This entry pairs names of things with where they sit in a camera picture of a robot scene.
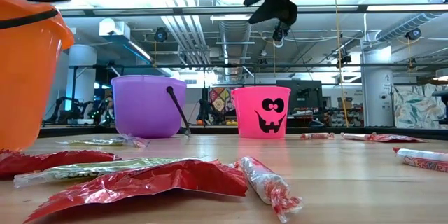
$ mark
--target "pink bucket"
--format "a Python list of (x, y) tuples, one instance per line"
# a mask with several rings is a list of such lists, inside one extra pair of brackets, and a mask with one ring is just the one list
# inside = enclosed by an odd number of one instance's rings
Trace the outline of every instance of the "pink bucket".
[(244, 138), (281, 139), (286, 135), (287, 87), (243, 87), (232, 91), (238, 133)]

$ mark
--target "column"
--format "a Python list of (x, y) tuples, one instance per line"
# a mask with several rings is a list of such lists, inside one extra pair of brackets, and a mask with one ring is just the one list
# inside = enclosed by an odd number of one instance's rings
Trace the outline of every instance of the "column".
[[(361, 64), (388, 64), (391, 63), (391, 46), (370, 48), (361, 43)], [(364, 124), (370, 127), (394, 126), (393, 114), (393, 74), (392, 68), (362, 67), (362, 82), (364, 96)]]
[[(88, 45), (73, 45), (70, 48), (69, 53), (69, 66), (92, 66), (97, 63), (97, 50)], [(86, 69), (83, 72), (83, 68), (78, 68), (77, 79), (76, 79), (76, 89), (75, 98), (79, 99), (80, 102), (93, 101), (95, 95), (95, 77), (97, 71), (95, 69)], [(67, 87), (66, 96), (71, 97), (73, 89), (73, 78), (74, 70), (69, 69), (67, 74)], [(87, 118), (87, 113), (89, 107), (85, 111), (84, 118)], [(69, 110), (71, 108), (71, 102), (65, 102), (65, 109)]]

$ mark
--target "purple bucket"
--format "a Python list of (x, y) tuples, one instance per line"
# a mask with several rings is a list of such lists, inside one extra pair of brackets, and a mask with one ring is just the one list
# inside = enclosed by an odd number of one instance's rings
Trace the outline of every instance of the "purple bucket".
[(167, 92), (172, 86), (179, 105), (185, 104), (187, 84), (161, 76), (120, 76), (112, 79), (115, 126), (121, 134), (142, 138), (171, 137), (182, 117)]

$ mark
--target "orange bucket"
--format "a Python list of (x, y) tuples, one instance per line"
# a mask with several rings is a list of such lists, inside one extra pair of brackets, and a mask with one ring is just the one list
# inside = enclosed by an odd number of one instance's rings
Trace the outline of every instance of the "orange bucket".
[(36, 140), (57, 58), (74, 37), (50, 4), (0, 0), (0, 149)]

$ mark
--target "cardboard box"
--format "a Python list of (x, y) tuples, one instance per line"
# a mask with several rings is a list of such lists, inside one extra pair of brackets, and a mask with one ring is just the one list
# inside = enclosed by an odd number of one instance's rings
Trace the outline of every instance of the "cardboard box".
[[(345, 108), (346, 109), (352, 109), (353, 108), (353, 104), (351, 103), (353, 101), (353, 97), (345, 97)], [(337, 103), (339, 104), (339, 108), (343, 109), (344, 105), (342, 103), (342, 98), (338, 97), (337, 98)]]

